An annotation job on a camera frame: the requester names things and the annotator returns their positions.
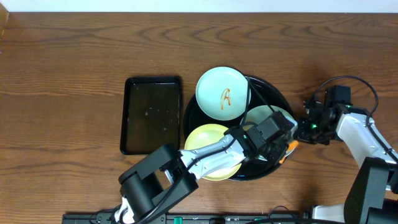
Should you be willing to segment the orange green scrub sponge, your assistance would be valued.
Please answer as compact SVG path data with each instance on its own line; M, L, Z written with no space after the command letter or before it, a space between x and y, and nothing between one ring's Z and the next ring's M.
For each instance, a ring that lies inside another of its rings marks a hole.
M291 143L289 143L289 146L285 152L284 157L279 161L279 164L283 164L286 160L286 158L294 151L294 149L299 145L299 142L296 140L293 140Z

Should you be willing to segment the light blue plate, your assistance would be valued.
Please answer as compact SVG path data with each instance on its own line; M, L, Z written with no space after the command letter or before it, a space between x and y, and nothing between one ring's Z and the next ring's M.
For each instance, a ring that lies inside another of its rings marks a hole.
M289 120L293 121L294 124L297 124L296 120L294 120L293 116L289 114L286 110L279 108L278 106L272 106L274 111L281 111L282 114ZM247 116L246 116L246 122L254 122L256 124L259 124L261 121L266 119L272 114L271 109L266 106L257 106L250 111L248 111ZM290 135L290 139L287 141L288 144L291 143L294 140L293 134Z
M251 100L245 76L230 67L215 67L199 79L195 96L200 109L209 117L228 121L241 116Z

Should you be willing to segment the yellow plate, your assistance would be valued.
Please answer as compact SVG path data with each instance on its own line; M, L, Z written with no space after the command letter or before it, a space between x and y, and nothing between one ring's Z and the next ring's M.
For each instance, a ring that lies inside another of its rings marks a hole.
M216 143L224 136L224 132L227 130L227 127L220 124L204 124L199 126L188 135L184 149L193 150ZM225 180L232 177L240 167L241 164L238 164L231 168L220 169L203 178L212 181Z

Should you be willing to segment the light blue plate top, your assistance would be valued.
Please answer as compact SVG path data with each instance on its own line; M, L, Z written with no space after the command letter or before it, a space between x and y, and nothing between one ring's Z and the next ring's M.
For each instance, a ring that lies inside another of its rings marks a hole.
M199 79L195 96L200 109L209 117L228 121L241 116L251 100L245 76L230 67L215 67Z

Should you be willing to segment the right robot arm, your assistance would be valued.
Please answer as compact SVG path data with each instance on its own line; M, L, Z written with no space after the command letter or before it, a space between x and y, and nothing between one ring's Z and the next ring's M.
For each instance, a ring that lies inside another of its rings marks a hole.
M343 204L313 207L314 220L340 223L397 223L397 153L377 130L368 110L350 100L304 103L308 118L299 121L295 138L309 144L346 144L359 172Z

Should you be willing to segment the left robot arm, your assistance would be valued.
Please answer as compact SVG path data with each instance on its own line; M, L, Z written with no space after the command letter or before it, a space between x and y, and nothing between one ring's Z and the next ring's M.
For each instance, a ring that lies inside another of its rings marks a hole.
M266 119L234 126L212 144L178 150L166 144L119 176L122 203L113 223L149 223L198 188L198 180L221 169L233 168L262 156L276 165L284 156L297 129L295 121Z

